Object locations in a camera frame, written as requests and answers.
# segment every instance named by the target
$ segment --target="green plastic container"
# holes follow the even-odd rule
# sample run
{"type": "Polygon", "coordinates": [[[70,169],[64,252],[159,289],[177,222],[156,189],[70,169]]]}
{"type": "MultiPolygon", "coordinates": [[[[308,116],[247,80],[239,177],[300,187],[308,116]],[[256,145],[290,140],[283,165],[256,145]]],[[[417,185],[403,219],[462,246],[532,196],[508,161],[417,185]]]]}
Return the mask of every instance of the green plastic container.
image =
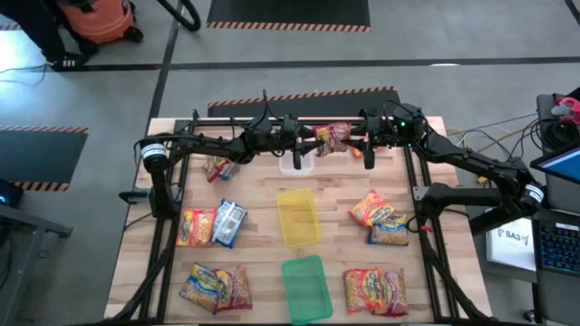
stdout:
{"type": "Polygon", "coordinates": [[[294,325],[305,325],[333,315],[320,256],[285,261],[282,263],[282,275],[294,325]]]}

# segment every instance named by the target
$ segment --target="orange and black striped edge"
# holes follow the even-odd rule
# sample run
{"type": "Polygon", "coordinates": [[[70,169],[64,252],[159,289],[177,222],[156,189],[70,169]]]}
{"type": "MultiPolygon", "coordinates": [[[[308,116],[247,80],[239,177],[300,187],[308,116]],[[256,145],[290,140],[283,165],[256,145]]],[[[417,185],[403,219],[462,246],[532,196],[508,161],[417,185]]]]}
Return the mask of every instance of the orange and black striped edge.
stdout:
{"type": "Polygon", "coordinates": [[[39,126],[2,126],[0,131],[37,131],[37,132],[79,132],[89,133],[86,127],[39,127],[39,126]]]}
{"type": "Polygon", "coordinates": [[[14,22],[0,25],[0,31],[20,31],[21,29],[20,25],[14,22]]]}
{"type": "MultiPolygon", "coordinates": [[[[396,91],[396,89],[392,86],[383,86],[383,87],[354,89],[354,90],[347,90],[347,91],[320,91],[320,92],[312,92],[312,93],[297,94],[297,95],[272,96],[272,97],[268,97],[268,101],[290,101],[290,100],[308,99],[308,98],[323,97],[323,96],[357,94],[357,93],[364,93],[364,92],[370,92],[370,91],[396,91]]],[[[225,106],[225,105],[249,104],[249,103],[260,102],[262,100],[263,100],[262,98],[254,98],[254,99],[233,100],[233,101],[216,101],[216,102],[209,103],[208,107],[213,108],[213,107],[225,106]]]]}
{"type": "MultiPolygon", "coordinates": [[[[0,126],[0,131],[37,131],[37,132],[79,132],[89,133],[86,127],[39,127],[39,126],[0,126]]],[[[16,187],[28,191],[66,191],[68,183],[61,182],[34,182],[15,181],[12,183],[16,187]]]]}
{"type": "Polygon", "coordinates": [[[27,191],[66,191],[69,188],[68,183],[61,182],[12,182],[16,187],[27,191]]]}
{"type": "Polygon", "coordinates": [[[320,31],[320,32],[370,32],[371,27],[350,24],[294,24],[294,23],[247,23],[206,22],[209,28],[265,29],[277,31],[320,31]]]}

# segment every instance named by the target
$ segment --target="ramen package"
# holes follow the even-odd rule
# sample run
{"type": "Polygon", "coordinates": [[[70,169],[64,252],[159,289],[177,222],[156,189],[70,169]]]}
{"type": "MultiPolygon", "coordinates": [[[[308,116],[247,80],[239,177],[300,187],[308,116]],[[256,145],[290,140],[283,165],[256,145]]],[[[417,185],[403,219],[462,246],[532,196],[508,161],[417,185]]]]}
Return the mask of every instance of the ramen package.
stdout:
{"type": "Polygon", "coordinates": [[[384,290],[379,269],[352,269],[344,273],[348,314],[384,309],[384,290]]]}
{"type": "Polygon", "coordinates": [[[372,225],[369,244],[408,245],[407,215],[392,214],[372,225]]]}
{"type": "Polygon", "coordinates": [[[348,145],[341,140],[351,137],[351,124],[347,122],[331,123],[325,126],[313,127],[316,140],[322,140],[324,144],[316,149],[316,156],[323,158],[334,152],[345,152],[348,145]]]}
{"type": "Polygon", "coordinates": [[[239,171],[239,165],[227,158],[207,156],[203,169],[206,171],[208,182],[211,182],[216,177],[222,180],[231,179],[239,171]]]}
{"type": "Polygon", "coordinates": [[[189,278],[179,291],[179,296],[216,313],[218,297],[223,290],[224,284],[212,270],[195,263],[189,278]]]}
{"type": "Polygon", "coordinates": [[[217,209],[214,234],[211,241],[233,248],[240,226],[242,226],[246,216],[247,211],[242,206],[222,199],[221,205],[217,209]]]}
{"type": "Polygon", "coordinates": [[[176,245],[211,246],[211,232],[214,228],[216,210],[187,209],[183,211],[179,223],[176,245]]]}
{"type": "Polygon", "coordinates": [[[382,200],[374,189],[349,211],[351,216],[364,226],[372,226],[388,218],[393,212],[394,208],[382,200]]]}
{"type": "Polygon", "coordinates": [[[386,304],[373,314],[389,317],[399,317],[407,314],[407,294],[405,293],[405,276],[402,268],[398,272],[381,274],[381,284],[384,290],[386,304]]]}
{"type": "Polygon", "coordinates": [[[216,312],[252,309],[252,298],[247,281],[246,268],[236,267],[234,274],[224,270],[214,270],[217,278],[224,284],[224,290],[219,294],[216,312]]]}

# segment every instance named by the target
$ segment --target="clear plastic container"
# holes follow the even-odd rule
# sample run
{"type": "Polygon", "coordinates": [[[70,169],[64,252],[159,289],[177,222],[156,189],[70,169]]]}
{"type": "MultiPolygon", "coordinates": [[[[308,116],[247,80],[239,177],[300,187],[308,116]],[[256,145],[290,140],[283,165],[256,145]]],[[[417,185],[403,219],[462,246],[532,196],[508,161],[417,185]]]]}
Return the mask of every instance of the clear plastic container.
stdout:
{"type": "Polygon", "coordinates": [[[333,315],[320,256],[285,261],[282,263],[282,275],[292,324],[306,325],[333,315]]]}
{"type": "Polygon", "coordinates": [[[302,163],[302,168],[299,170],[294,169],[292,152],[288,150],[279,159],[280,172],[285,176],[308,176],[314,170],[314,152],[311,151],[303,157],[300,157],[300,162],[302,163]]]}
{"type": "Polygon", "coordinates": [[[310,189],[287,191],[275,198],[287,247],[310,245],[320,241],[320,225],[310,189]]]}

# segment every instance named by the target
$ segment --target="laptop screen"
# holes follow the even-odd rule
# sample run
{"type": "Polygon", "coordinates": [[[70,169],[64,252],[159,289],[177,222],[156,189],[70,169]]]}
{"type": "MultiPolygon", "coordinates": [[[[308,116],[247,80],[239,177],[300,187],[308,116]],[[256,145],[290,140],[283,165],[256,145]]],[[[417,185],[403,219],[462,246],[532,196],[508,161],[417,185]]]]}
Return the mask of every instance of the laptop screen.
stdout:
{"type": "Polygon", "coordinates": [[[547,173],[552,172],[580,184],[580,147],[539,162],[538,166],[547,173]]]}

